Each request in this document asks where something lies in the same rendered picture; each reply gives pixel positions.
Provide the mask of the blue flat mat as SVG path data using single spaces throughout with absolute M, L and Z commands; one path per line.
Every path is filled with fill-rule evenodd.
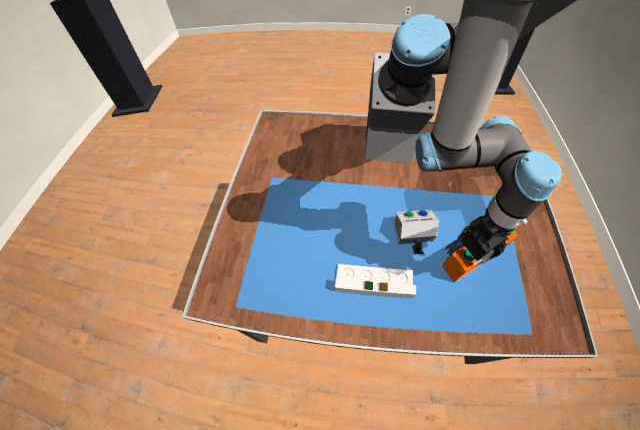
M 532 335 L 513 241 L 453 283 L 443 264 L 494 196 L 272 178 L 236 308 L 393 329 Z M 434 241 L 398 244 L 396 212 L 432 210 Z M 412 298 L 335 292 L 338 264 L 413 270 Z

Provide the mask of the orange test tube rack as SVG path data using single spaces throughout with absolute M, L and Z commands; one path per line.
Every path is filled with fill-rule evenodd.
M 513 234 L 507 236 L 508 240 L 505 241 L 507 243 L 506 246 L 508 246 L 511 243 L 511 241 L 513 241 L 517 236 L 518 235 L 515 233 L 515 231 L 514 231 Z M 476 269 L 478 266 L 480 266 L 480 265 L 472 266 L 472 264 L 476 261 L 475 259 L 473 261 L 470 261 L 470 262 L 464 261 L 463 254 L 464 254 L 464 251 L 466 249 L 467 248 L 464 246 L 463 248 L 461 248 L 458 251 L 456 251 L 455 253 L 453 253 L 449 257 L 449 259 L 444 263 L 444 265 L 442 266 L 443 269 L 448 274 L 448 276 L 453 281 L 453 283 L 456 282 L 457 280 L 459 280 L 460 278 L 464 277 L 465 275 L 467 275 L 468 273 L 470 273 L 474 269 Z

